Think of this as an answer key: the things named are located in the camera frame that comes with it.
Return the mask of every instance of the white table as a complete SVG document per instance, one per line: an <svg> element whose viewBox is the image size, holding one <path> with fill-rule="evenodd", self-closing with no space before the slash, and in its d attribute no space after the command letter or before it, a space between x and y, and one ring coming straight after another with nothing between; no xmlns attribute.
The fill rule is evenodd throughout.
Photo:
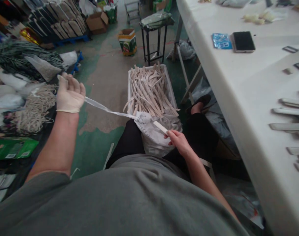
<svg viewBox="0 0 299 236"><path fill-rule="evenodd" d="M245 23L245 14L260 14L265 1L243 9L198 0L177 0L183 25L236 141L265 217L275 235L299 235L299 172L297 156L286 147L299 147L299 138L271 130L270 123L291 123L290 116L271 113L280 98L299 100L299 62L285 46L299 49L299 13L272 24ZM234 53L213 47L213 33L250 31L256 51ZM292 68L286 75L283 69Z"/></svg>

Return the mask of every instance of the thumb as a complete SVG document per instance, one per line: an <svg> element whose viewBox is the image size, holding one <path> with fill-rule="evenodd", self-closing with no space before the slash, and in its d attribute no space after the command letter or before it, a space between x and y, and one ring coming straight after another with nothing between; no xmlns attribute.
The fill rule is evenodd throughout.
<svg viewBox="0 0 299 236"><path fill-rule="evenodd" d="M57 78L58 78L58 87L59 87L58 89L61 91L66 91L68 87L67 80L61 75L57 75Z"/></svg>
<svg viewBox="0 0 299 236"><path fill-rule="evenodd" d="M172 140L172 139L175 139L177 136L171 131L171 130L168 130L167 131L167 135L169 136L169 138Z"/></svg>

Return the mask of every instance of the metal stool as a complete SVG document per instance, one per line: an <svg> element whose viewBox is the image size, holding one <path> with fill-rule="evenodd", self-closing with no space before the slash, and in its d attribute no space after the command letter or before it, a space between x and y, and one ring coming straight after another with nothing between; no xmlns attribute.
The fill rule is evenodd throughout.
<svg viewBox="0 0 299 236"><path fill-rule="evenodd" d="M140 27L142 29L142 38L143 38L143 49L144 49L144 60L145 60L145 63L146 63L146 60L147 60L148 61L148 66L150 66L150 62L155 61L155 60L157 60L159 58L162 58L162 62L163 62L163 59L164 59L164 56L165 56L167 25L162 25L160 28L157 28L157 29L149 29L147 27L142 27L141 24L140 24ZM164 40L163 40L163 50L162 50L162 55L161 55L161 52L160 52L160 33L161 33L161 28L162 27L165 27L165 36L164 36ZM157 46L157 51L149 52L149 32L150 31L155 31L155 30L158 30L158 46ZM144 31L146 32L147 55L145 54ZM154 53L157 53L157 56L154 57L153 59L150 59L150 55L154 54Z"/></svg>
<svg viewBox="0 0 299 236"><path fill-rule="evenodd" d="M137 8L134 8L132 10L128 10L128 6L130 5L136 5L137 4ZM135 20L135 19L139 19L141 20L141 16L140 16L140 1L139 0L124 0L124 6L125 6L125 12L126 12L126 18L127 18L127 23L130 24L131 20ZM137 15L136 16L130 16L131 12L135 12L137 11Z"/></svg>

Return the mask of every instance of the white plastic basket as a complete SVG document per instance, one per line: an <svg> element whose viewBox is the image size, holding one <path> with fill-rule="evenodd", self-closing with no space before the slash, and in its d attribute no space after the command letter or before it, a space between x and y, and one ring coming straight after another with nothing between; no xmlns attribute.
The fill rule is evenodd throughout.
<svg viewBox="0 0 299 236"><path fill-rule="evenodd" d="M167 83L167 98L170 101L170 103L172 104L172 106L174 108L178 108L177 107L177 103L176 103L176 99L175 99L175 95L173 94L173 89L172 89L172 85L171 85L171 81L169 78L169 74L168 74L168 70L166 65L161 64L160 67L163 67L164 73L165 73L165 83ZM128 80L127 80L127 100L129 101L132 97L132 88L131 88L131 70L128 71ZM131 108L129 114L133 115L134 112L134 108Z"/></svg>

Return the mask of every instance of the green floor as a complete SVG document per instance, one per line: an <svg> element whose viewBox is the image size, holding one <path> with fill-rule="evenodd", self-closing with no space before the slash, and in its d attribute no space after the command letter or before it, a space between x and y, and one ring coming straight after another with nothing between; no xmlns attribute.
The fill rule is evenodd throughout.
<svg viewBox="0 0 299 236"><path fill-rule="evenodd" d="M179 12L175 1L173 2L171 13L176 23L168 27L166 55L168 55L170 49L173 47L173 40L179 19ZM133 27L137 35L138 51L133 58L123 57L120 53L121 49L116 37L119 30L129 27ZM184 28L182 29L181 38L184 40L187 39ZM151 41L154 43L150 46L151 50L157 46L155 45L156 40L157 36L152 35L150 44ZM117 103L117 106L114 105L112 109L117 112L122 112L123 106L127 101L128 69L132 67L133 64L137 64L138 66L145 65L140 27L137 21L132 23L131 26L127 25L123 3L119 2L118 23L110 25L106 33L94 35L93 40L87 43L80 42L75 45L65 45L56 49L59 53L72 50L81 50L83 52L84 60L81 61L80 72L78 72L75 77L84 83L87 90L87 97L97 101L99 100L98 102L105 106L107 106L108 100L113 99L112 103ZM178 108L181 109L179 112L180 119L185 126L185 106L180 106L180 101L185 92L185 81L181 64L179 61L172 62L166 59L164 60L164 64L168 69ZM185 61L184 64L190 81L198 65L195 63L195 60ZM76 171L73 175L73 179L78 179L102 170L111 143L114 143L116 146L123 133L124 124L127 119L112 116L109 119L109 117L109 114L91 107L88 104L84 104L81 109L72 172L76 168L80 170Z"/></svg>

